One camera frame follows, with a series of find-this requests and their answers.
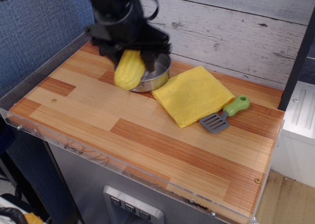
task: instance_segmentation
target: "spatula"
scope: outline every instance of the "spatula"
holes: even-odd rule
[[[250,106],[250,99],[244,95],[237,96],[233,102],[226,105],[221,115],[212,113],[199,120],[199,122],[211,133],[217,133],[227,128],[230,123],[226,118],[232,117],[235,113],[245,110]]]

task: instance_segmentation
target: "button panel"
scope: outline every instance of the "button panel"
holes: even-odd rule
[[[164,224],[164,213],[160,209],[136,197],[107,185],[104,187],[103,194],[107,209],[113,216],[116,207],[119,207],[151,224]]]

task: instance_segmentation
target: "wooden countertop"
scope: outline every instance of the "wooden countertop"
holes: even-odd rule
[[[173,61],[170,74],[190,68]],[[212,74],[236,96],[251,100],[218,134],[199,123],[180,129],[150,92],[115,87],[112,62],[90,43],[10,109],[27,120],[10,119],[48,141],[110,160],[186,201],[194,199],[196,207],[246,223],[242,215],[253,216],[283,120],[284,112],[277,110],[282,91]]]

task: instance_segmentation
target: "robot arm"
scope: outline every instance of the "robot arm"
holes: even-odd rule
[[[100,55],[107,55],[114,64],[118,64],[125,49],[140,50],[147,70],[153,71],[158,55],[170,52],[168,36],[147,23],[156,17],[158,6],[151,17],[145,18],[140,0],[91,2],[95,25],[86,27],[85,32],[98,45]]]

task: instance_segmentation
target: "metal pot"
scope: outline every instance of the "metal pot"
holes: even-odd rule
[[[160,54],[154,63],[155,70],[152,72],[145,70],[139,85],[130,91],[148,92],[160,88],[169,79],[171,65],[172,60],[169,54]]]

